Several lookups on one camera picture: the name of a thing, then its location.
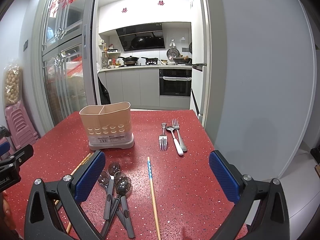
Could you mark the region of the dark translucent plastic spoon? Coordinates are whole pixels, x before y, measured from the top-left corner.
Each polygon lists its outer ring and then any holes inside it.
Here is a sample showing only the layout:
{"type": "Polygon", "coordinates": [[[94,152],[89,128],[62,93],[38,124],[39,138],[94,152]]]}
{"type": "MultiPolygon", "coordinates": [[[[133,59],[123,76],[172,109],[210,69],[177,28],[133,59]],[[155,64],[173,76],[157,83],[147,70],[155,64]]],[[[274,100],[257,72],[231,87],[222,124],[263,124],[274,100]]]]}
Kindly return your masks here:
{"type": "Polygon", "coordinates": [[[133,239],[135,238],[135,233],[132,226],[130,212],[129,212],[127,199],[126,199],[126,194],[129,193],[130,189],[131,189],[131,179],[127,176],[121,177],[116,184],[116,192],[120,196],[121,207],[123,210],[127,235],[130,239],[133,239]]]}

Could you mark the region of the blue patterned wooden chopstick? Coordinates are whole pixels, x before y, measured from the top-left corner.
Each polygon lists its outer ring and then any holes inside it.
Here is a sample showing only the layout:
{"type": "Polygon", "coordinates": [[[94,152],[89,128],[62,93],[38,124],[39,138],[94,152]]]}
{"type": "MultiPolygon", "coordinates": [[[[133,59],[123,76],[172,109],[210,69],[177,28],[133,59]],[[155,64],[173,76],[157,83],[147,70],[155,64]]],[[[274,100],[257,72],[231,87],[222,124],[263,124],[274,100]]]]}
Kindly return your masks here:
{"type": "Polygon", "coordinates": [[[150,182],[151,201],[152,201],[152,208],[153,208],[153,214],[155,219],[157,239],[161,240],[161,232],[160,232],[159,220],[158,220],[158,214],[157,214],[157,206],[156,206],[156,198],[155,198],[155,191],[154,191],[154,185],[153,185],[153,176],[152,176],[150,157],[147,157],[147,165],[148,165],[148,177],[150,182]]]}

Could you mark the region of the pink plastic stool stack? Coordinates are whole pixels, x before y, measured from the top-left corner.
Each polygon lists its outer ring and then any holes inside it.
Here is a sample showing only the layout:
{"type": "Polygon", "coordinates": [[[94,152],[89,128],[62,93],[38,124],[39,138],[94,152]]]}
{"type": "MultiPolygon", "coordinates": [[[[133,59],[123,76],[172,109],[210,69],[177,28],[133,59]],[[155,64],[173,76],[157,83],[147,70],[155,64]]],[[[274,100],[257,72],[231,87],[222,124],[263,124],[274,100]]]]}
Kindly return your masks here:
{"type": "Polygon", "coordinates": [[[39,135],[33,127],[22,100],[6,107],[4,114],[11,134],[10,139],[16,150],[28,144],[35,144],[39,135]]]}

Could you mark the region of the bag of nuts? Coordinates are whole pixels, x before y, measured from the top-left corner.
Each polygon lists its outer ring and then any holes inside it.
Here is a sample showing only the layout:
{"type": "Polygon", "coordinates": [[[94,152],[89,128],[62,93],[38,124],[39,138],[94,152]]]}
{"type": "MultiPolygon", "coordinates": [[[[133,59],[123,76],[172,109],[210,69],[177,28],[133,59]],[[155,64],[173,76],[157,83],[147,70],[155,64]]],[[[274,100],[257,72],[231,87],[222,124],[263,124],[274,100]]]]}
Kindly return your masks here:
{"type": "Polygon", "coordinates": [[[21,100],[22,68],[18,64],[9,64],[4,71],[3,100],[6,107],[21,100]]]}

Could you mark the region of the beige cutlery holder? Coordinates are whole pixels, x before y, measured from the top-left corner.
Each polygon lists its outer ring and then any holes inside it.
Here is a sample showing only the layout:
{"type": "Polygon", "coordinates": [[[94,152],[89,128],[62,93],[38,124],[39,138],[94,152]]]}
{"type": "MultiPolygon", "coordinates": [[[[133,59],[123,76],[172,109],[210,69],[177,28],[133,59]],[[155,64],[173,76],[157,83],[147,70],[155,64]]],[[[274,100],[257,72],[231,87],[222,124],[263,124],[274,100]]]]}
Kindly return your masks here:
{"type": "Polygon", "coordinates": [[[91,150],[128,149],[134,146],[131,103],[88,105],[79,114],[91,150]]]}

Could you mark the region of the glass sliding door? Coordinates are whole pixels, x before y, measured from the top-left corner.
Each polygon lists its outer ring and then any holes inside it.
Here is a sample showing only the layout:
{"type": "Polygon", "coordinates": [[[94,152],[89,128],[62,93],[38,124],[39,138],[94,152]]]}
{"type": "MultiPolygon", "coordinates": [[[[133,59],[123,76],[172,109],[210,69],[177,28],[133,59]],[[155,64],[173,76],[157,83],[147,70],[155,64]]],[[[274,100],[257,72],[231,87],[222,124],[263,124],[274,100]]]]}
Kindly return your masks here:
{"type": "Polygon", "coordinates": [[[100,99],[93,54],[95,0],[39,0],[33,28],[34,93],[45,132],[100,99]]]}

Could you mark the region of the short steel fork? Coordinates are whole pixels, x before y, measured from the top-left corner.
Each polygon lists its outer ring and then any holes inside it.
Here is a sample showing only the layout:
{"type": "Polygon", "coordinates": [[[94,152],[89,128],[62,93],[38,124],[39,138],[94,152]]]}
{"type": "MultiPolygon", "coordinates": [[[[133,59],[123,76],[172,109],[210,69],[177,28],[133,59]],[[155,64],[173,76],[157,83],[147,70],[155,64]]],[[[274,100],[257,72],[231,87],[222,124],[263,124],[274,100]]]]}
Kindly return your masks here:
{"type": "Polygon", "coordinates": [[[160,151],[167,150],[168,137],[165,133],[166,126],[167,126],[167,124],[165,122],[161,123],[162,133],[159,136],[159,149],[160,149],[160,151]]]}

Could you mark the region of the long steel fork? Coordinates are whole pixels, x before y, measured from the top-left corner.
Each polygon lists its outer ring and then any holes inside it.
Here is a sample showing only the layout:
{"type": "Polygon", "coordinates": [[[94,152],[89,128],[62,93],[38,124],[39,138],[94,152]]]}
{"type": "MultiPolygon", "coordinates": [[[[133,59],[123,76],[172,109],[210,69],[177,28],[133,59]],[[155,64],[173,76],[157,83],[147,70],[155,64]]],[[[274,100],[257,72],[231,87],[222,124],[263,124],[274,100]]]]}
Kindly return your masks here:
{"type": "Polygon", "coordinates": [[[172,119],[172,126],[176,129],[177,131],[177,135],[178,135],[178,139],[179,139],[179,143],[180,143],[180,146],[181,146],[181,149],[183,152],[187,152],[187,148],[184,144],[184,141],[180,135],[180,127],[179,127],[179,123],[178,123],[178,120],[177,119],[172,119]]]}

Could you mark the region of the black wok on stove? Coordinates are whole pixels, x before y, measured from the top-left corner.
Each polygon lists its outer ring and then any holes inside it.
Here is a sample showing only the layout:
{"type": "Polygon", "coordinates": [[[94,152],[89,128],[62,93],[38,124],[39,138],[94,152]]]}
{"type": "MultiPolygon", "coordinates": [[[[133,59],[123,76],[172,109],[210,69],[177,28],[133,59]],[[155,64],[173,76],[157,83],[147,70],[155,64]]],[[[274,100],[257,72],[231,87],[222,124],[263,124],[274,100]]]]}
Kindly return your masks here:
{"type": "Polygon", "coordinates": [[[129,57],[119,56],[118,58],[123,60],[123,65],[125,66],[135,66],[139,60],[138,57],[134,57],[134,56],[129,56],[129,57]]]}

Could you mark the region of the black built-in oven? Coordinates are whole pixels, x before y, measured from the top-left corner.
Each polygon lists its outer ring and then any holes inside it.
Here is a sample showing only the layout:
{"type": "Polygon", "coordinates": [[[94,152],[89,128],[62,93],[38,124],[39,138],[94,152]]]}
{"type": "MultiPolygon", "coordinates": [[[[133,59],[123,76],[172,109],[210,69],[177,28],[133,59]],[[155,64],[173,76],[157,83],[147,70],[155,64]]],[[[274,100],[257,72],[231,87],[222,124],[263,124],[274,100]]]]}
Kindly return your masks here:
{"type": "Polygon", "coordinates": [[[191,69],[159,69],[160,96],[184,96],[191,94],[191,69]]]}

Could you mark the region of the black range hood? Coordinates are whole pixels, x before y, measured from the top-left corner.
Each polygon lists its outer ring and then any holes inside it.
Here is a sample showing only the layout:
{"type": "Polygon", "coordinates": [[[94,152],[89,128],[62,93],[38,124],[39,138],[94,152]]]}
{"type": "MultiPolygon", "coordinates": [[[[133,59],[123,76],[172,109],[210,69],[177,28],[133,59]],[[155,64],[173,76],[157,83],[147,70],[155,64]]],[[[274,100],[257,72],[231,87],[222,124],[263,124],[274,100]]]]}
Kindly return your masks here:
{"type": "Polygon", "coordinates": [[[131,25],[116,32],[124,51],[165,48],[161,23],[131,25]]]}

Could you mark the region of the white handled spoon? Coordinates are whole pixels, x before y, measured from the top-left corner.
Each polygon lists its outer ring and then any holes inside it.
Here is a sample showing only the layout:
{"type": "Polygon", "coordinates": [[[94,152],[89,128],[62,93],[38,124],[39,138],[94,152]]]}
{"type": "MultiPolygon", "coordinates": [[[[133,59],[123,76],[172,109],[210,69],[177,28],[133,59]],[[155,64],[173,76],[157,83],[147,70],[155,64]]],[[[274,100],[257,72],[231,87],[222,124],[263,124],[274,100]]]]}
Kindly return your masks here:
{"type": "Polygon", "coordinates": [[[184,155],[183,150],[182,150],[182,148],[181,148],[181,146],[180,146],[180,144],[179,144],[179,142],[178,142],[178,140],[177,140],[177,138],[175,137],[175,134],[174,134],[175,128],[172,127],[172,126],[167,126],[166,130],[169,131],[171,133],[171,135],[172,135],[172,138],[173,138],[173,141],[174,141],[174,144],[175,144],[176,151],[177,151],[178,155],[179,156],[183,156],[184,155]]]}

